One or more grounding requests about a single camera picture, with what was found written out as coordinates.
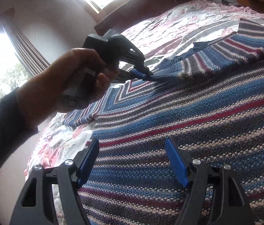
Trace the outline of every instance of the striped curtain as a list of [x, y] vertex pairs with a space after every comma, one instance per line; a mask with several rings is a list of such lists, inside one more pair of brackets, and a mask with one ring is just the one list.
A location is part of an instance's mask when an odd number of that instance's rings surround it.
[[23, 32], [16, 27], [11, 17], [6, 18], [2, 25], [15, 49], [16, 56], [32, 76], [41, 73], [50, 65]]

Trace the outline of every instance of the metal screw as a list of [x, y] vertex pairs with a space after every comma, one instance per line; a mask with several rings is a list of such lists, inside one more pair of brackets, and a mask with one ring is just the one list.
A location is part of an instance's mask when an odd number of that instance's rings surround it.
[[193, 163], [194, 165], [200, 165], [200, 164], [201, 164], [201, 161], [200, 161], [199, 159], [193, 159], [193, 160], [192, 160], [192, 163]]
[[225, 165], [224, 165], [224, 169], [226, 169], [226, 170], [230, 170], [230, 169], [231, 169], [231, 166], [230, 166], [229, 164], [225, 164]]
[[72, 164], [74, 163], [74, 161], [71, 160], [71, 159], [68, 159], [68, 160], [66, 160], [64, 163], [65, 163], [67, 166], [70, 166], [70, 165], [72, 165]]
[[42, 169], [42, 166], [41, 165], [37, 165], [34, 167], [34, 170], [35, 171], [40, 171]]

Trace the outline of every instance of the green foliage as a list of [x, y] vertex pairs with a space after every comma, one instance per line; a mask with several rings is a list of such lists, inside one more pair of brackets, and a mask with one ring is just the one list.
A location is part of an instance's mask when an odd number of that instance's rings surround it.
[[6, 95], [4, 89], [10, 88], [10, 92], [23, 85], [31, 78], [31, 74], [18, 62], [12, 69], [8, 70], [0, 81], [0, 99]]

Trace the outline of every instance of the bedspread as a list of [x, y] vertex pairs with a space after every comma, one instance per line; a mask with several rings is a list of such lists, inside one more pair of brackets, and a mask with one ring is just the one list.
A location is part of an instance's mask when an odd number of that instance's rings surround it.
[[[147, 65], [158, 64], [163, 58], [171, 59], [187, 51], [193, 42], [213, 40], [236, 31], [241, 17], [264, 25], [264, 15], [249, 8], [226, 7], [196, 0], [143, 21], [123, 34], [145, 54]], [[128, 68], [129, 65], [122, 64], [122, 67]], [[57, 114], [46, 128], [29, 159], [26, 174], [38, 164], [44, 167], [57, 166], [83, 149], [95, 123], [77, 128], [67, 127], [62, 125], [64, 117], [64, 114]], [[54, 190], [54, 197], [58, 216], [62, 218], [57, 189]]]

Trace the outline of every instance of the blue gripper tip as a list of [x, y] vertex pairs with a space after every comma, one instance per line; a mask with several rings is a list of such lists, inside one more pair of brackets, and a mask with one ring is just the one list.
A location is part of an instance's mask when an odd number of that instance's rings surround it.
[[166, 138], [165, 141], [165, 151], [178, 179], [178, 182], [182, 184], [184, 188], [187, 188], [189, 185], [187, 166], [185, 166], [185, 163], [179, 155], [178, 147], [176, 144], [172, 143], [169, 138]]

